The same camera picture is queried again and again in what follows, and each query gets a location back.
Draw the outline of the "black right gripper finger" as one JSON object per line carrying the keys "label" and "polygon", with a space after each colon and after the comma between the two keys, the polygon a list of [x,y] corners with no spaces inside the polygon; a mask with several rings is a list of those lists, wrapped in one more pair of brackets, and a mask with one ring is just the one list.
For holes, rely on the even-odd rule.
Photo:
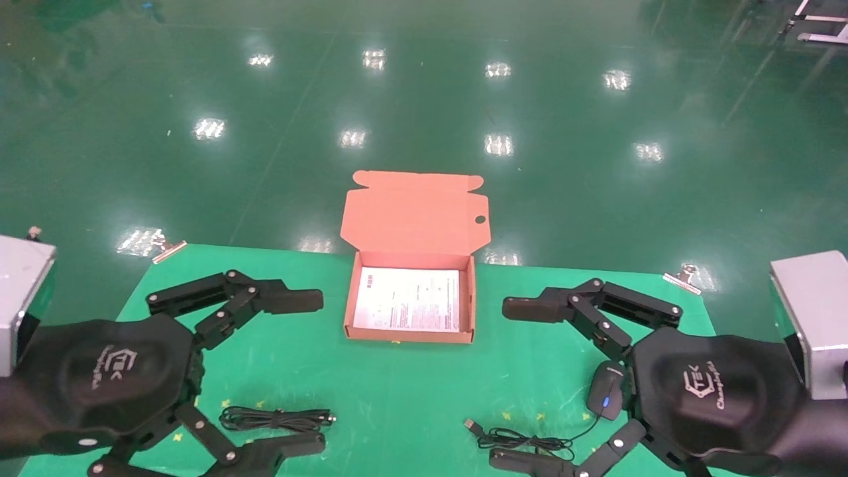
{"label": "black right gripper finger", "polygon": [[657,459],[678,476],[703,476],[704,432],[690,423],[651,425],[630,419],[582,461],[557,452],[570,452],[575,438],[538,437],[494,427],[488,432],[490,466],[527,476],[661,476],[659,469],[628,464],[631,454]]}

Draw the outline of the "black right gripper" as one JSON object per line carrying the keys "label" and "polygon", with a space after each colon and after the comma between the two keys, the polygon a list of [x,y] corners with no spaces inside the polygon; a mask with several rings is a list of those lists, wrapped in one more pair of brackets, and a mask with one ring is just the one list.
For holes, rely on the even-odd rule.
{"label": "black right gripper", "polygon": [[[687,335],[677,329],[681,306],[599,278],[506,297],[502,314],[569,323],[610,360],[630,362],[632,416],[662,459],[770,459],[809,399],[783,344]],[[609,316],[657,331],[634,345]]]}

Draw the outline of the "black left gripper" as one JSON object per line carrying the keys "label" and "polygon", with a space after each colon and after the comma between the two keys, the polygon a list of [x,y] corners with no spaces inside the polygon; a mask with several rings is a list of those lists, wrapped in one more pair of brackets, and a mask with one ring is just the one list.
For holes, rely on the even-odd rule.
{"label": "black left gripper", "polygon": [[326,409],[231,405],[220,416],[228,431],[289,431],[236,447],[191,404],[203,377],[200,350],[215,349],[261,312],[321,310],[321,290],[291,290],[281,279],[229,270],[156,291],[146,304],[152,316],[172,318],[216,310],[193,333],[167,316],[37,329],[15,371],[2,379],[2,458],[85,454],[119,441],[148,448],[176,422],[215,459],[206,476],[275,476],[289,458],[324,452]]}

